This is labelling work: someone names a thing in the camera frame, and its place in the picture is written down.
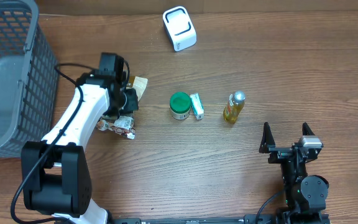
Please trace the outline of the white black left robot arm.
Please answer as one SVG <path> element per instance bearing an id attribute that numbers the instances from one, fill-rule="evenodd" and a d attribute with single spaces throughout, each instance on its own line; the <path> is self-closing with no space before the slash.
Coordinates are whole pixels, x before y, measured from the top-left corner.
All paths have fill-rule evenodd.
<path id="1" fill-rule="evenodd" d="M 17 223 L 20 195 L 28 210 L 46 217 L 39 223 L 112 223 L 109 210 L 92 199 L 92 183 L 85 157 L 86 145 L 102 117 L 120 119 L 138 110 L 138 97 L 128 88 L 127 60 L 103 52 L 99 67 L 74 81 L 75 94 L 68 108 L 40 141 L 28 141 L 21 150 L 22 183 L 11 202 Z"/>

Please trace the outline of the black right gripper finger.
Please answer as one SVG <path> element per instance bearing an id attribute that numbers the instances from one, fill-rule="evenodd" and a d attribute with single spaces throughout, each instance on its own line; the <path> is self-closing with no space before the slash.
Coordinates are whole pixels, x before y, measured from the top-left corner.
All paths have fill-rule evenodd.
<path id="1" fill-rule="evenodd" d="M 314 136 L 314 132 L 312 132 L 311 128 L 306 122 L 302 124 L 302 133 L 304 136 Z"/>
<path id="2" fill-rule="evenodd" d="M 259 147 L 260 153 L 269 153 L 275 147 L 275 141 L 268 122 L 264 123 L 262 140 Z"/>

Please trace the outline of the green freshening pouch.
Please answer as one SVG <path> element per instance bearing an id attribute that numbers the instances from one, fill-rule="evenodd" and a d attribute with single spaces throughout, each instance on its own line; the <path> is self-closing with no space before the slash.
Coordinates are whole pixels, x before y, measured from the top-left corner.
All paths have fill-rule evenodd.
<path id="1" fill-rule="evenodd" d="M 193 114 L 197 120 L 204 118 L 204 108 L 198 93 L 190 95 Z"/>

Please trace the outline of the brown mushroom packet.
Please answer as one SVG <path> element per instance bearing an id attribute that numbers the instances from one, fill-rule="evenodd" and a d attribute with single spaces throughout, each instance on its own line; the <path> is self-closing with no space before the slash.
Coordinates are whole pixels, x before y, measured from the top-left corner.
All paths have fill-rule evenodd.
<path id="1" fill-rule="evenodd" d="M 147 88 L 148 79 L 142 77 L 130 77 L 127 84 L 127 90 L 135 90 L 138 101 L 140 101 L 145 89 Z M 112 131 L 128 139 L 135 139 L 134 113 L 120 115 L 119 118 L 102 116 L 96 123 L 96 129 L 100 131 Z"/>

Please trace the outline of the green lid jar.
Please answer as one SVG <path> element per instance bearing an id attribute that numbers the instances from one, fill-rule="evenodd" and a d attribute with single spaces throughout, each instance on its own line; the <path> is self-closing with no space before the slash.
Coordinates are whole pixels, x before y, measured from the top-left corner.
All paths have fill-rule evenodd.
<path id="1" fill-rule="evenodd" d="M 189 116 L 191 109 L 190 96 L 184 92 L 176 92 L 170 98 L 170 112 L 173 118 L 184 120 Z"/>

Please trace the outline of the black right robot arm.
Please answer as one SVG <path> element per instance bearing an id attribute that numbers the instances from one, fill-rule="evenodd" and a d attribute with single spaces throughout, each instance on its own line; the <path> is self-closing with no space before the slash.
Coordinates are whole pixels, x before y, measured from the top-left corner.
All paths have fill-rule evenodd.
<path id="1" fill-rule="evenodd" d="M 264 223 L 329 223 L 326 209 L 329 182 L 320 175 L 308 175 L 306 164 L 317 160 L 324 147 L 307 123 L 302 124 L 302 137 L 290 147 L 277 147 L 268 122 L 264 123 L 259 152 L 268 154 L 268 163 L 279 164 L 283 178 L 283 190 L 271 196 L 256 214 L 260 221 L 263 209 L 273 199 L 285 194 L 285 208 L 279 208 Z"/>

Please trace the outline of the yellow oil bottle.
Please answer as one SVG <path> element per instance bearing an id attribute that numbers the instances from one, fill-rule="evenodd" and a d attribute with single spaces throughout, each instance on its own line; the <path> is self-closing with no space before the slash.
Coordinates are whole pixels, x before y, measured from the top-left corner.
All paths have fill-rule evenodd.
<path id="1" fill-rule="evenodd" d="M 229 95 L 227 105 L 223 111 L 223 118 L 226 122 L 234 124 L 245 105 L 246 94 L 243 91 L 235 91 Z"/>

